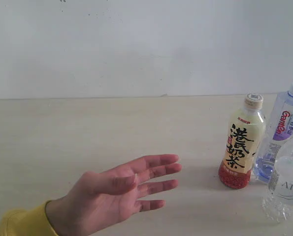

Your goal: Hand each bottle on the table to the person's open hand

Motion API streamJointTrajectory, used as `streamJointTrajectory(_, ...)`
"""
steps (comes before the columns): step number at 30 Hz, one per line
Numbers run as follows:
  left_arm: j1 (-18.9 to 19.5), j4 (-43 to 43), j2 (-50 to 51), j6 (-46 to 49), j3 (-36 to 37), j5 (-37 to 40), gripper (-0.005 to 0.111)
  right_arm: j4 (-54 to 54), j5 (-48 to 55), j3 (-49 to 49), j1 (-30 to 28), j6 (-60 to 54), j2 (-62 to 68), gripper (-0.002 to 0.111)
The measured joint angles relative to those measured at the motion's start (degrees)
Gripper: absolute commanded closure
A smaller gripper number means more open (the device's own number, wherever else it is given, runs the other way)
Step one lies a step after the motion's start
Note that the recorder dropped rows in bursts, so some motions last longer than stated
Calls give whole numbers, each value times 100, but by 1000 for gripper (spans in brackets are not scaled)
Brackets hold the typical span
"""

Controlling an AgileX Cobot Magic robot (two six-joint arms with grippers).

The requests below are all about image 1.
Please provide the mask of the bare open human hand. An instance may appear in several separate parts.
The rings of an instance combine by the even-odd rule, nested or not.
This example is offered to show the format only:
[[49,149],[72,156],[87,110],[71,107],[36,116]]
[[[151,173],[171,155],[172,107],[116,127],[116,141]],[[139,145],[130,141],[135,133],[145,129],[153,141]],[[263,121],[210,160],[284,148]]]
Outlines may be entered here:
[[129,219],[164,207],[164,200],[144,200],[169,191],[178,181],[151,179],[178,173],[176,154],[147,155],[102,173],[85,172],[62,198],[46,204],[45,213],[59,236],[90,236]]

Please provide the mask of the yellow sleeved forearm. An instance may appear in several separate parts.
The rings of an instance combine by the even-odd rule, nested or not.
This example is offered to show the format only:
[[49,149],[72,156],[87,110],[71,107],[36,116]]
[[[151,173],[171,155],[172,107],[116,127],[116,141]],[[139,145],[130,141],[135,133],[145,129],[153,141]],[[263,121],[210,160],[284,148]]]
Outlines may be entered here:
[[0,220],[0,236],[56,236],[47,216],[49,201],[32,209],[16,209],[6,213]]

